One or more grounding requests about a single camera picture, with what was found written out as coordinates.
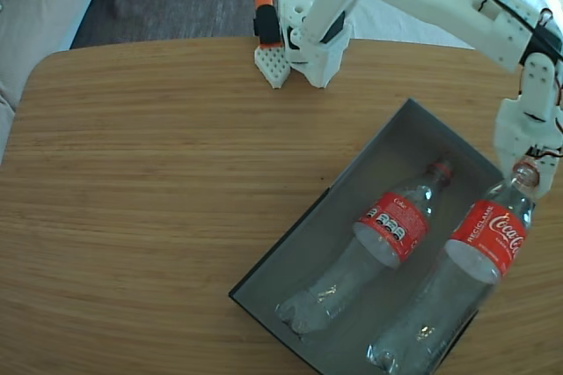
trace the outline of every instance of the bottle cap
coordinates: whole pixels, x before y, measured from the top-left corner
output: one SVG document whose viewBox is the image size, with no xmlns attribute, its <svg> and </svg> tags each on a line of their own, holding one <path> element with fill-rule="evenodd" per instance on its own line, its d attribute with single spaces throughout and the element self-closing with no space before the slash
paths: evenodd
<svg viewBox="0 0 563 375">
<path fill-rule="evenodd" d="M 512 167 L 512 177 L 521 186 L 536 188 L 539 186 L 539 170 L 536 167 L 536 161 L 529 157 L 516 161 Z"/>
<path fill-rule="evenodd" d="M 450 181 L 451 177 L 453 176 L 454 173 L 453 168 L 454 166 L 451 164 L 451 161 L 444 157 L 438 158 L 436 161 L 434 161 L 432 164 L 428 166 L 428 169 L 438 170 L 447 181 Z"/>
</svg>

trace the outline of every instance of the coca-cola logo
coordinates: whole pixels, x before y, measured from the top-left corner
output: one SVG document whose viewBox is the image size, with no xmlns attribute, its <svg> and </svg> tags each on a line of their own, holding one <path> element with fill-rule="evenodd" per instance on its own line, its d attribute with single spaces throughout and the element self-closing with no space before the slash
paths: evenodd
<svg viewBox="0 0 563 375">
<path fill-rule="evenodd" d="M 401 207 L 401 209 L 406 209 L 406 205 L 403 203 L 403 201 L 401 201 L 400 199 L 398 199 L 397 197 L 393 200 L 398 206 Z"/>
<path fill-rule="evenodd" d="M 510 214 L 506 213 L 504 215 L 500 215 L 491 219 L 491 221 L 489 222 L 489 228 L 501 235 L 514 258 L 514 256 L 516 256 L 516 253 L 518 252 L 518 249 L 520 249 L 520 246 L 524 242 L 524 237 L 520 232 L 518 232 L 515 227 L 510 225 L 509 222 Z"/>
</svg>

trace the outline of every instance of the couch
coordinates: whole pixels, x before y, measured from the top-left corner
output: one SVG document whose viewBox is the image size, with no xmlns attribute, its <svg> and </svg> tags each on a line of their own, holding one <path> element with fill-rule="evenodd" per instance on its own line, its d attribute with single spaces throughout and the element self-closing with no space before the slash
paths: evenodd
<svg viewBox="0 0 563 375">
<path fill-rule="evenodd" d="M 91 0 L 0 0 L 0 159 L 22 91 L 46 56 L 70 48 Z"/>
</svg>

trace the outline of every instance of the wood grain surface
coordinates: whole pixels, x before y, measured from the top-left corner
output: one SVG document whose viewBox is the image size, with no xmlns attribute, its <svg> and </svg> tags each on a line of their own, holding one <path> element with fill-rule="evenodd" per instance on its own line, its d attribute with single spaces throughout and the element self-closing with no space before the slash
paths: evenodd
<svg viewBox="0 0 563 375">
<path fill-rule="evenodd" d="M 518 76 L 357 40 L 325 90 L 253 39 L 115 45 L 32 74 L 0 170 L 0 372 L 310 374 L 227 298 L 408 97 L 489 158 Z M 440 373 L 563 373 L 561 172 Z"/>
</svg>

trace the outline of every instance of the gray box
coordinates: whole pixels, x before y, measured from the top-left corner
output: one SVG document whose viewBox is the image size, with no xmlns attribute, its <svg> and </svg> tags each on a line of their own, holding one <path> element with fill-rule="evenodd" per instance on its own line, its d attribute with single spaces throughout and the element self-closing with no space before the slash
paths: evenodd
<svg viewBox="0 0 563 375">
<path fill-rule="evenodd" d="M 368 285 L 327 330 L 300 341 L 275 316 L 275 307 L 338 258 L 354 235 L 352 223 L 386 188 L 423 173 L 444 152 L 455 175 L 427 238 L 398 270 Z M 491 162 L 410 99 L 229 296 L 319 373 L 381 373 L 366 361 L 367 345 L 408 303 L 469 207 L 500 179 Z"/>
</svg>

